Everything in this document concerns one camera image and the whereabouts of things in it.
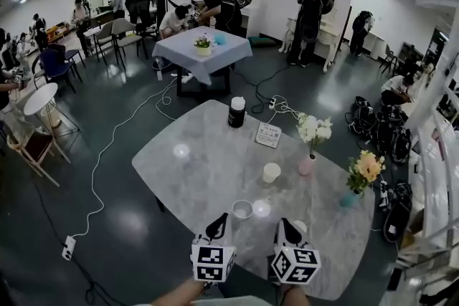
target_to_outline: white cable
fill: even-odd
[[[279,103],[276,103],[274,105],[274,115],[271,117],[271,119],[267,122],[267,124],[269,124],[271,121],[273,121],[273,119],[275,118],[275,116],[277,114],[285,114],[285,113],[291,113],[292,116],[298,120],[299,117],[298,117],[298,114],[300,113],[300,111],[296,111],[294,110],[293,108],[290,108],[288,107],[288,103],[287,103],[287,99],[285,97],[282,97],[282,96],[279,96],[279,95],[274,95],[273,98],[276,98],[276,97],[280,97],[283,99],[282,102],[279,102]]]
[[[70,237],[72,238],[75,238],[77,236],[86,236],[87,233],[89,232],[89,217],[92,216],[93,214],[96,214],[96,213],[99,213],[101,212],[104,208],[105,208],[105,204],[103,203],[102,199],[99,198],[99,195],[96,194],[96,192],[94,191],[94,172],[95,170],[97,169],[97,167],[99,166],[99,162],[100,162],[100,156],[102,155],[102,153],[104,153],[112,144],[113,142],[115,141],[115,131],[116,129],[118,129],[120,126],[126,124],[127,122],[131,121],[132,119],[134,119],[134,116],[136,116],[136,113],[141,109],[142,106],[144,106],[151,98],[157,96],[157,95],[160,95],[161,93],[163,93],[163,97],[156,103],[156,108],[158,109],[158,111],[163,114],[164,116],[166,116],[167,118],[169,119],[172,119],[172,120],[175,120],[173,118],[170,118],[169,116],[167,116],[165,113],[163,113],[161,110],[159,110],[158,108],[158,103],[160,101],[163,101],[163,104],[164,105],[169,105],[171,103],[171,98],[170,97],[167,97],[169,99],[169,103],[164,103],[164,93],[166,93],[170,88],[172,88],[174,85],[172,85],[172,83],[174,83],[175,81],[177,80],[177,78],[175,78],[174,80],[172,80],[172,82],[169,83],[169,85],[164,88],[162,91],[158,92],[158,93],[155,93],[154,95],[151,95],[149,98],[147,98],[143,103],[141,103],[137,108],[136,108],[136,111],[134,111],[134,114],[132,114],[132,116],[127,119],[126,121],[123,121],[121,124],[118,124],[115,126],[115,129],[113,129],[113,132],[112,132],[112,140],[109,142],[109,144],[101,150],[101,152],[99,153],[99,156],[98,156],[98,162],[95,164],[95,167],[93,169],[93,174],[91,175],[91,190],[93,191],[93,194],[95,195],[95,197],[99,200],[99,202],[102,204],[102,206],[97,210],[97,211],[92,211],[90,212],[87,216],[86,216],[86,231],[82,234],[74,234]]]

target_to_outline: black and white pattern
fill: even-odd
[[[285,280],[286,282],[306,283],[316,268],[296,267]]]
[[[227,277],[228,277],[228,274],[231,272],[232,266],[235,264],[235,257],[236,257],[236,253],[233,252],[231,259],[229,260],[229,263],[227,265]]]
[[[286,255],[283,252],[280,252],[273,263],[273,268],[275,272],[278,274],[279,278],[282,278],[285,275],[285,273],[287,273],[288,268],[290,268],[291,264],[292,263],[290,263]]]
[[[223,248],[201,247],[199,248],[198,263],[223,264]]]
[[[197,270],[197,279],[199,280],[208,280],[211,282],[218,282],[223,280],[222,268],[197,267]]]
[[[294,249],[293,252],[295,253],[296,262],[298,264],[318,264],[316,256],[311,250]]]

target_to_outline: pink vase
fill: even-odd
[[[310,154],[306,158],[304,158],[298,165],[298,170],[300,171],[300,175],[302,176],[309,175],[313,170],[314,162],[316,162],[315,154]]]

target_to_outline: flower vase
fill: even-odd
[[[308,155],[308,157],[304,158],[298,165],[298,170],[300,171],[300,175],[302,176],[309,175],[313,170],[315,162],[316,162],[315,154],[310,154]]]
[[[198,47],[196,46],[196,54],[199,57],[209,57],[211,52],[211,48],[209,47]]]
[[[339,205],[343,208],[351,208],[359,199],[360,193],[357,190],[350,191],[339,199]]]

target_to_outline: white tablecloth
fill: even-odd
[[[225,40],[223,45],[212,47],[212,53],[209,57],[198,56],[195,46],[193,46],[194,40],[203,33],[210,36],[222,34]],[[209,27],[197,27],[157,42],[152,56],[164,57],[170,62],[188,69],[201,83],[211,85],[210,73],[245,57],[251,57],[252,48],[249,41],[242,37]]]

